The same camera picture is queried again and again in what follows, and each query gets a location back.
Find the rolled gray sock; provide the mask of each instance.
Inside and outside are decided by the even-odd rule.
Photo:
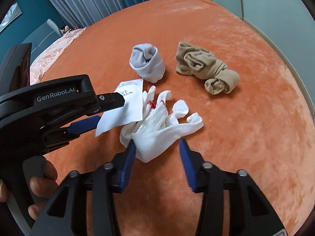
[[[148,82],[156,83],[165,73],[163,59],[158,49],[149,43],[133,47],[129,64],[140,77]]]

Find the picture frame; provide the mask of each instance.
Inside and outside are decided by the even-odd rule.
[[[3,21],[0,24],[0,33],[8,26],[12,21],[14,21],[17,17],[22,14],[21,8],[19,4],[16,2],[14,3],[7,14],[5,15]]]

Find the teal wall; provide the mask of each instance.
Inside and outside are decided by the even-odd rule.
[[[59,28],[65,25],[49,0],[17,0],[17,2],[22,15],[0,33],[0,62],[12,45],[24,41],[47,19],[53,20]]]

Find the white sock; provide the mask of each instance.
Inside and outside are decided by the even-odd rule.
[[[165,73],[163,59],[158,49],[149,43],[133,47],[129,64],[140,77],[148,82],[156,83]]]
[[[177,139],[192,134],[204,126],[198,113],[187,117],[187,123],[179,123],[178,119],[185,117],[189,108],[184,100],[177,101],[173,113],[168,115],[166,100],[171,99],[169,90],[163,91],[158,97],[156,108],[153,104],[155,87],[148,93],[143,92],[143,121],[129,123],[120,132],[120,142],[127,147],[133,139],[137,153],[142,162],[149,162],[169,148]]]

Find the blue gripper pad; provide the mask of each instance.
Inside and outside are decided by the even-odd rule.
[[[192,160],[189,155],[190,152],[192,151],[189,149],[185,139],[180,140],[179,151],[184,166],[185,174],[187,177],[188,185],[193,190],[193,192],[196,192],[197,191],[196,171],[194,169]]]
[[[79,120],[77,122],[71,123],[67,131],[68,133],[80,135],[80,134],[83,134],[85,132],[95,129],[99,121],[100,121],[100,116],[97,116],[97,115],[86,118],[84,120]]]
[[[126,156],[119,177],[119,188],[121,191],[123,191],[129,183],[132,166],[136,157],[136,146],[133,140],[130,140],[125,153]]]

